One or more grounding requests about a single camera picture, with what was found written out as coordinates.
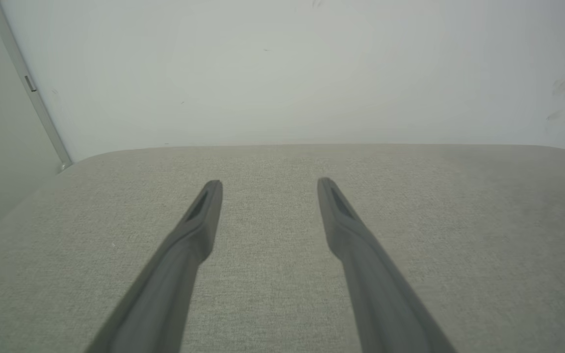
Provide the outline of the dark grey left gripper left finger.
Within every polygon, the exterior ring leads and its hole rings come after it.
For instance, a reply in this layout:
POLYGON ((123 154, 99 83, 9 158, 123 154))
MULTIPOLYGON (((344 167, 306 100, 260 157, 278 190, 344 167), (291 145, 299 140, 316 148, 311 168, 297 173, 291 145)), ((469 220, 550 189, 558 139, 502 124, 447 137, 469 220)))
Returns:
POLYGON ((88 346, 88 353, 177 353, 199 266, 213 250, 221 181, 208 181, 88 346))

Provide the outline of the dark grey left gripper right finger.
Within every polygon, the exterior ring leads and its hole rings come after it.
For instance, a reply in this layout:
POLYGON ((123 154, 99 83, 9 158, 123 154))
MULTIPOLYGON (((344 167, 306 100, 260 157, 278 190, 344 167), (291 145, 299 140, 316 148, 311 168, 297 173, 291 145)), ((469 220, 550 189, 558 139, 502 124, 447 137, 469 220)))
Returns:
POLYGON ((342 263, 364 353, 455 348, 331 178, 317 183, 327 243, 342 263))

